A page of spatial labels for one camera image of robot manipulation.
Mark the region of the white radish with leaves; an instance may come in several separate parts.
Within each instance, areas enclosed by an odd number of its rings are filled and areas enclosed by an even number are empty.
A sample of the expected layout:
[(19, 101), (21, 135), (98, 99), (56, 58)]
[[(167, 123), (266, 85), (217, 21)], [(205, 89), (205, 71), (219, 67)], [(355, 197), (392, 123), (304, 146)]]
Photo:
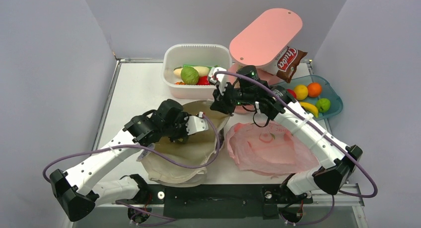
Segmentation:
[(199, 77), (207, 76), (209, 74), (210, 70), (211, 70), (211, 67), (206, 67), (206, 66), (182, 66), (182, 67), (175, 68), (173, 70), (173, 74), (177, 78), (181, 78), (181, 71), (182, 71), (182, 69), (183, 68), (188, 68), (188, 67), (194, 68), (198, 72)]

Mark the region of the pink three-tier shelf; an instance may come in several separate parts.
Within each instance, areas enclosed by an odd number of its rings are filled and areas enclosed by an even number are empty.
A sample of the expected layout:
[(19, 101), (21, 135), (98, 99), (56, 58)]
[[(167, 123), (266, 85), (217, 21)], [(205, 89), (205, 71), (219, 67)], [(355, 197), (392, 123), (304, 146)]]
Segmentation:
[(254, 65), (259, 78), (268, 84), (284, 81), (262, 68), (284, 47), (290, 46), (291, 40), (302, 26), (300, 16), (291, 10), (272, 8), (264, 11), (230, 42), (229, 52), (235, 63), (229, 68), (229, 72), (236, 73), (244, 66)]

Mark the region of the red can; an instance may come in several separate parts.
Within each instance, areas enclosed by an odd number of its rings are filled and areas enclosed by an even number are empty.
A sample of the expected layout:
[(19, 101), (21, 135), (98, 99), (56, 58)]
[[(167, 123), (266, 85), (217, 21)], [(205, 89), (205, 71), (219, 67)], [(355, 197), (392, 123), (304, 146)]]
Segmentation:
[(263, 67), (262, 70), (277, 76), (286, 83), (290, 83), (297, 71), (298, 65), (306, 55), (307, 52), (286, 46), (267, 66)]

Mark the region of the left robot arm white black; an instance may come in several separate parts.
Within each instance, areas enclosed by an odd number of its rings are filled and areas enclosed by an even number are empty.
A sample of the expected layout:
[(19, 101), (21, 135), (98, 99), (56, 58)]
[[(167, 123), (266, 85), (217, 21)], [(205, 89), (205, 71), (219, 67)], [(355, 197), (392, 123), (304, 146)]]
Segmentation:
[(81, 163), (50, 175), (43, 170), (67, 218), (71, 222), (85, 218), (99, 205), (119, 200), (142, 203), (148, 197), (148, 187), (140, 175), (126, 175), (111, 182), (100, 180), (117, 165), (138, 152), (155, 153), (153, 145), (161, 138), (171, 142), (186, 140), (192, 134), (195, 116), (186, 112), (175, 100), (163, 101), (157, 109), (134, 116), (103, 148), (86, 152)]

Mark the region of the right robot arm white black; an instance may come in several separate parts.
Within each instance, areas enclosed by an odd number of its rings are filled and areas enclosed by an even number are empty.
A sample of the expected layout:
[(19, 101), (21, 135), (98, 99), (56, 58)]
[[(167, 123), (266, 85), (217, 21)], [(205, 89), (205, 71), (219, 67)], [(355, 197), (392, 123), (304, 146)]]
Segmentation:
[(236, 106), (254, 105), (255, 109), (291, 132), (317, 158), (316, 165), (303, 172), (292, 172), (281, 188), (281, 197), (288, 203), (301, 194), (322, 190), (327, 194), (345, 193), (342, 186), (356, 167), (363, 151), (336, 139), (321, 127), (312, 114), (282, 86), (269, 86), (258, 78), (254, 66), (246, 66), (241, 74), (214, 67), (208, 74), (213, 91), (212, 110), (233, 113)]

